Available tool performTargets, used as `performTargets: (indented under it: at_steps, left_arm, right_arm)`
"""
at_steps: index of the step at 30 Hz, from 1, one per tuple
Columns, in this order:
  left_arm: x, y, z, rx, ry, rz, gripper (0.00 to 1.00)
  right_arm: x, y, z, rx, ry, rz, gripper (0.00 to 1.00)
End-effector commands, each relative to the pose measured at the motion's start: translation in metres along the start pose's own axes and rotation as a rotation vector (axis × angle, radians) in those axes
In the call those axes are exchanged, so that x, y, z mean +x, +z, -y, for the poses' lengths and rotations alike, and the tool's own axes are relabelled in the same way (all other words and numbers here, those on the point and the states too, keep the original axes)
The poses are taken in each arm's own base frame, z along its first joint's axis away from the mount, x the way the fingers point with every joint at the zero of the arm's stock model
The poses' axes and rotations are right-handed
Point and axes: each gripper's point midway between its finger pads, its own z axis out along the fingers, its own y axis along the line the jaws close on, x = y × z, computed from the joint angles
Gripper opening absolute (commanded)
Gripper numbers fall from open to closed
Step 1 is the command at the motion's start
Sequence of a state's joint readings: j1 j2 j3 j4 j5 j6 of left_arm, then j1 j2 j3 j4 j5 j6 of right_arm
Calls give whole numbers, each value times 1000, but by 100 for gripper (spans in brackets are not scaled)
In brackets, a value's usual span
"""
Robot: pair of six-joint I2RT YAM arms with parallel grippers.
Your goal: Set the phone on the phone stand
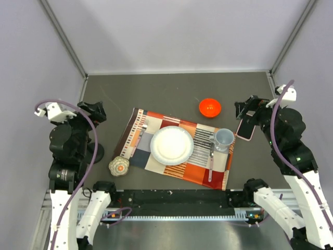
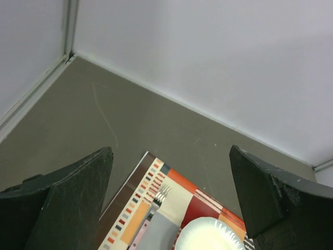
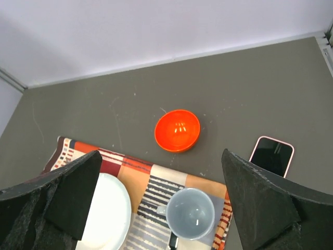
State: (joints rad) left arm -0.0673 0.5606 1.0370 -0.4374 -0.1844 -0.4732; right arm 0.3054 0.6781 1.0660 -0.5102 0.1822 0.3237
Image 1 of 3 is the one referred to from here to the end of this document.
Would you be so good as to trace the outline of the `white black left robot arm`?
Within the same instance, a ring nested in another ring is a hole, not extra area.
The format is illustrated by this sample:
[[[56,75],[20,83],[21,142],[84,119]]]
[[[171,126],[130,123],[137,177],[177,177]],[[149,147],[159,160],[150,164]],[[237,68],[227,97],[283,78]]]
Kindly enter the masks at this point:
[[[118,200],[114,183],[98,181],[83,216],[77,218],[87,165],[104,156],[104,148],[91,142],[88,133],[107,119],[102,102],[79,102],[78,108],[82,112],[64,110],[53,102],[44,109],[55,125],[49,135],[53,162],[48,173],[52,202],[48,249],[93,249],[94,235],[106,208]]]

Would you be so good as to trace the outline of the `black phone pink case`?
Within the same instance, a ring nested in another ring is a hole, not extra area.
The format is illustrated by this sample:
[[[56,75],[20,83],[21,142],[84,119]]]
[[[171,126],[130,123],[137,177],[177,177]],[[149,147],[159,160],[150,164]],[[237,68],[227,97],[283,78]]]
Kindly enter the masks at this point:
[[[243,119],[241,119],[239,126],[237,128],[236,136],[245,141],[251,141],[255,125],[250,122],[253,115],[246,114]]]

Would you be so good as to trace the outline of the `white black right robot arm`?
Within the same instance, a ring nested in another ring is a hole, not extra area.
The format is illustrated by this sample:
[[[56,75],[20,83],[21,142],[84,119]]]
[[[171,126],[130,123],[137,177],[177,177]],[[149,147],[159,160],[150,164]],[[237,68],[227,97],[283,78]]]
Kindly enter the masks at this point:
[[[312,151],[301,141],[306,126],[301,114],[281,105],[251,96],[236,102],[236,118],[259,126],[271,147],[271,156],[293,191],[301,215],[275,196],[261,179],[244,184],[243,200],[259,205],[283,229],[292,249],[332,249],[332,213],[320,184]]]

